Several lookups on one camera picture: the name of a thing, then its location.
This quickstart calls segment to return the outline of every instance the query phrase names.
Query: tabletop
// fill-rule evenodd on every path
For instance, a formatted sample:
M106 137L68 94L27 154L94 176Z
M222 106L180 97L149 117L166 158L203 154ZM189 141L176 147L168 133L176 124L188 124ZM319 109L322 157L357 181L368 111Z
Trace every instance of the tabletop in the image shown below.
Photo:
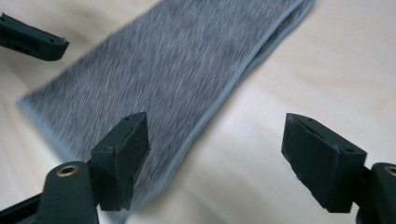
M4 13L71 43L51 63L0 48L0 210L39 193L62 163L16 101L157 2L0 0ZM166 190L126 222L355 223L356 205L327 213L290 169L285 117L328 126L368 152L369 168L396 163L395 24L395 1L317 0L230 95Z

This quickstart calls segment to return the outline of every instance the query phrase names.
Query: light wood surface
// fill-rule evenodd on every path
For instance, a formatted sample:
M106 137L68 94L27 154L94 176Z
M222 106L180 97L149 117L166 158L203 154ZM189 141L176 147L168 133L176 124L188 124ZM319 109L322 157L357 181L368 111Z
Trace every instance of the light wood surface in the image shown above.
M54 63L0 48L0 209L40 192L61 163L15 102L155 3L0 0L6 14L71 43ZM283 159L285 115L340 133L368 152L368 167L396 163L395 24L392 0L318 0L230 96L165 192L127 222L355 223L356 206L328 214Z

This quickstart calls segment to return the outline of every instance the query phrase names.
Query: folded towel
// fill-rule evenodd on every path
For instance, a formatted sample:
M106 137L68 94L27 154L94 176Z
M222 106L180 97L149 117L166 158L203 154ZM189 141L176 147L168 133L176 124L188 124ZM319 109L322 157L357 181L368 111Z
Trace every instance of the folded towel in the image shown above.
M87 161L121 118L147 111L151 153L134 187L137 209L165 188L232 89L313 4L164 0L19 106L65 161Z

